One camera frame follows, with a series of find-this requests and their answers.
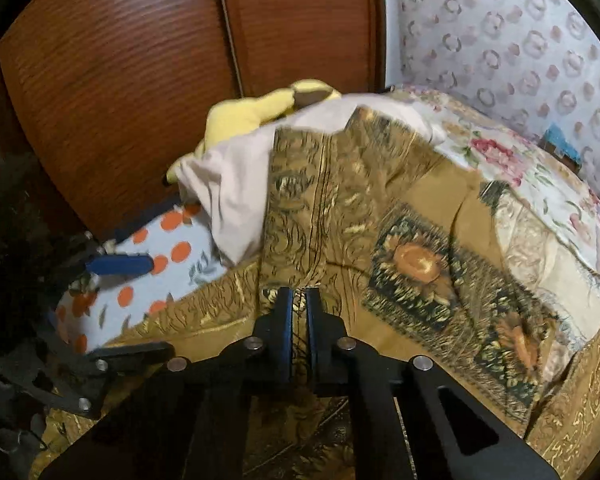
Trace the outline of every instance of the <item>white cloth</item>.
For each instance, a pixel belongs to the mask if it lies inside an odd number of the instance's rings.
[[[175,168],[183,200],[199,200],[209,214],[213,240],[226,263],[236,265],[262,245],[269,153],[276,128],[287,125],[332,134],[346,126],[358,106],[407,124],[434,146],[445,140],[446,132],[411,105],[377,94],[348,94],[220,142],[202,158],[189,156]]]

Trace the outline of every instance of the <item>yellow stuffed animal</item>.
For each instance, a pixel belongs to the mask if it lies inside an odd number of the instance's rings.
[[[238,135],[244,135],[263,124],[281,116],[290,115],[305,106],[342,95],[332,87],[317,79],[296,81],[289,88],[274,90],[263,97],[230,99],[211,107],[206,116],[205,138],[199,143],[194,154],[202,156],[218,142]],[[177,181],[175,168],[180,161],[192,154],[181,156],[166,174],[168,184]]]

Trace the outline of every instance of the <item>metal screw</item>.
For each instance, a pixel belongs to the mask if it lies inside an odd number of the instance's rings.
[[[78,409],[80,409],[81,412],[88,412],[91,409],[89,399],[80,397],[80,399],[78,399]]]
[[[167,370],[170,372],[181,372],[187,367],[184,357],[173,357],[167,362]]]
[[[413,366],[415,366],[418,370],[426,372],[427,370],[431,370],[433,368],[433,361],[426,355],[419,355],[413,358]]]
[[[341,337],[336,341],[341,350],[353,350],[356,347],[356,340],[352,337]]]
[[[259,350],[264,346],[264,341],[257,336],[250,335],[244,340],[244,345],[247,350]]]
[[[101,372],[106,372],[109,369],[109,363],[107,363],[104,359],[97,359],[96,368]]]

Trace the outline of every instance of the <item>orange dot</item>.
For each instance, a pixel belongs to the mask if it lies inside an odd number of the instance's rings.
[[[61,305],[56,309],[56,318],[58,318],[58,320],[61,323],[64,323],[65,317],[66,317],[66,307],[64,305]]]
[[[144,242],[146,240],[146,237],[148,234],[149,234],[149,231],[146,230],[146,227],[143,227],[139,231],[136,231],[134,233],[134,235],[131,237],[131,239],[134,241],[135,244],[141,244],[142,242]]]
[[[169,263],[169,259],[164,254],[158,254],[154,256],[154,270],[151,271],[152,274],[160,274],[164,269],[167,268],[167,264]]]
[[[134,298],[134,290],[130,286],[126,286],[118,293],[119,306],[129,306]]]
[[[171,250],[171,261],[179,264],[186,260],[190,253],[191,245],[189,245],[189,242],[179,242]]]
[[[149,307],[149,314],[155,314],[156,312],[160,312],[167,306],[167,302],[163,300],[154,301]]]
[[[93,305],[98,297],[97,292],[87,292],[85,294],[78,294],[74,296],[74,300],[71,304],[71,313],[74,317],[80,317],[85,312],[88,313],[91,305]]]
[[[84,354],[87,351],[87,336],[80,334],[74,342],[74,349],[78,354]]]
[[[193,218],[201,209],[202,206],[200,204],[185,204],[184,209],[182,210],[182,216],[184,216],[184,218]]]
[[[169,211],[162,217],[160,227],[163,231],[173,231],[182,223],[182,213],[180,211]]]

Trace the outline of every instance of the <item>wood grain surface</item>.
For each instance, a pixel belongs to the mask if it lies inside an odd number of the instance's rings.
[[[163,199],[161,177],[238,95],[219,0],[33,0],[0,42],[14,109],[97,237]]]
[[[246,95],[303,78],[376,90],[376,0],[224,1]]]

